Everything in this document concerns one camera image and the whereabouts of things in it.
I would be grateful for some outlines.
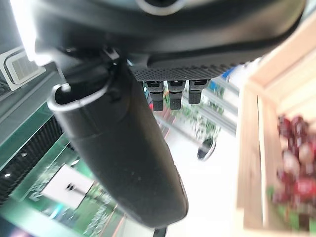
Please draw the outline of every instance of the green storefront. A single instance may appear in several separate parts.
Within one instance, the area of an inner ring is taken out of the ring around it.
[[[127,222],[142,236],[151,236],[152,230],[127,219],[97,182],[75,210],[42,195],[43,188],[63,164],[93,179],[54,119],[45,103],[0,146],[1,189],[5,190],[6,185],[14,187],[8,198],[2,198],[0,216],[35,237],[133,236],[124,233]],[[39,156],[36,149],[43,155],[30,162]],[[24,169],[25,174],[16,178],[15,174]]]

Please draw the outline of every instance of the black plastic panel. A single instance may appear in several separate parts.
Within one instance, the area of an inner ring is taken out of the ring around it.
[[[52,116],[0,171],[0,206],[63,134]]]

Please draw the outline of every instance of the white sign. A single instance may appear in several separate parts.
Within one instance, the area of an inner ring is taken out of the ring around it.
[[[76,209],[85,198],[85,194],[90,190],[93,183],[92,179],[65,164],[49,181],[41,193],[54,201]],[[72,191],[67,189],[70,184],[74,186]]]

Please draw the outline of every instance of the wooden crate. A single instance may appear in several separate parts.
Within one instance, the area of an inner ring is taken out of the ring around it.
[[[302,115],[316,130],[316,14],[266,55],[240,92],[235,235],[288,236],[290,227],[267,200],[282,167],[277,116]],[[294,233],[309,236],[309,233]]]

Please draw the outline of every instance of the air conditioning unit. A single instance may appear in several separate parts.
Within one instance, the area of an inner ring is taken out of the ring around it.
[[[46,71],[44,67],[29,61],[23,47],[0,54],[0,70],[12,91]]]

